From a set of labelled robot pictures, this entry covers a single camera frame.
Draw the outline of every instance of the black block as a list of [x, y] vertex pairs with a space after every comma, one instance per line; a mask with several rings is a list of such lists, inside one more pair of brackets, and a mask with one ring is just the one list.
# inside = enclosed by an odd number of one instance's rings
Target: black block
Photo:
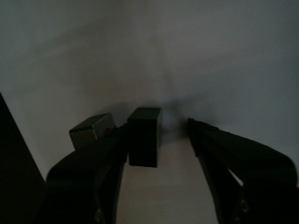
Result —
[[137, 166], [157, 167], [162, 135], [162, 109], [138, 108], [127, 119], [129, 159]]
[[75, 150], [87, 146], [117, 127], [111, 114], [97, 115], [70, 130]]

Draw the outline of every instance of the small black block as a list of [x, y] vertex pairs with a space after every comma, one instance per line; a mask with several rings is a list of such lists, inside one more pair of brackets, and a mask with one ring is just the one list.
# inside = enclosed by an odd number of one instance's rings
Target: small black block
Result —
[[75, 150], [87, 146], [117, 127], [111, 114], [97, 115], [85, 120], [70, 130]]
[[138, 108], [127, 119], [129, 159], [137, 166], [157, 167], [162, 135], [162, 109]]

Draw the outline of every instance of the dark rectangular object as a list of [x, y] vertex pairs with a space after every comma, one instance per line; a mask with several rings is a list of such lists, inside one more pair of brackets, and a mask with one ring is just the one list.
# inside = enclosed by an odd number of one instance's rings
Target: dark rectangular object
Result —
[[87, 146], [117, 127], [111, 114], [97, 115], [85, 120], [70, 130], [75, 150]]
[[157, 167], [161, 145], [162, 109], [138, 108], [127, 119], [130, 128], [130, 164]]

